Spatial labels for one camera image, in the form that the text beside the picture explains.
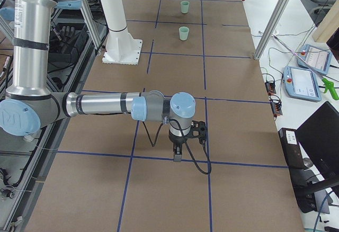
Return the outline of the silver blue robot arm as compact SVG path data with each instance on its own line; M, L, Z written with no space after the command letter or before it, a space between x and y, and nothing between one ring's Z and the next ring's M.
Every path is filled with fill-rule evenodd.
M84 95L47 89L52 10L81 8L82 0L15 0L13 81L1 102L1 128L26 136L80 114L129 114L137 121L169 125L174 161L192 138L195 99L186 92L166 98L159 91Z

